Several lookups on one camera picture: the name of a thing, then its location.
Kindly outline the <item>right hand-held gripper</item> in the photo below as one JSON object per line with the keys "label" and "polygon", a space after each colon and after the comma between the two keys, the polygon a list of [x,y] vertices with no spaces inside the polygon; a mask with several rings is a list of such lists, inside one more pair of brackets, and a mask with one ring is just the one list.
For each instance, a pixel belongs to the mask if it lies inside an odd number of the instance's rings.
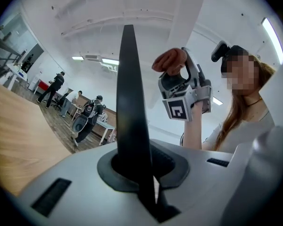
{"label": "right hand-held gripper", "polygon": [[204,86],[200,86],[199,68],[194,62],[190,51],[182,47],[186,53],[185,67],[188,78],[185,80],[187,85],[169,91],[170,76],[167,72],[162,73],[158,78],[158,88],[163,97],[163,104],[166,108],[168,117],[173,120],[192,121],[191,109],[196,102],[202,101],[202,113],[212,112],[213,93],[210,80],[204,81]]}

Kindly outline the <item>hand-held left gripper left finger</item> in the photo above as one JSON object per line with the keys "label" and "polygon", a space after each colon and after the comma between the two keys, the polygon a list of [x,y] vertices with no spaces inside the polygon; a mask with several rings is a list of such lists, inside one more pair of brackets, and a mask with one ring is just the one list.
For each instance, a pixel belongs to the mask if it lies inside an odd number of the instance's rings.
{"label": "hand-held left gripper left finger", "polygon": [[[72,154],[36,177],[18,197],[8,197],[29,222],[37,226],[159,225],[136,194],[117,192],[98,175],[99,159],[116,147],[116,143],[112,143]],[[32,205],[58,178],[71,183],[45,217]]]}

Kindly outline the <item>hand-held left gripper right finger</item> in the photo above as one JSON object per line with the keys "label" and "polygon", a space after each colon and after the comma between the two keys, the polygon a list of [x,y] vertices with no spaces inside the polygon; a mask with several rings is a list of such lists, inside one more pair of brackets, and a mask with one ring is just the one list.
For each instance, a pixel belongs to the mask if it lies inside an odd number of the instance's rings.
{"label": "hand-held left gripper right finger", "polygon": [[283,127],[274,127],[233,154],[192,150],[152,140],[187,159],[182,184],[165,191],[179,215],[166,226],[242,226],[278,191],[283,180]]}

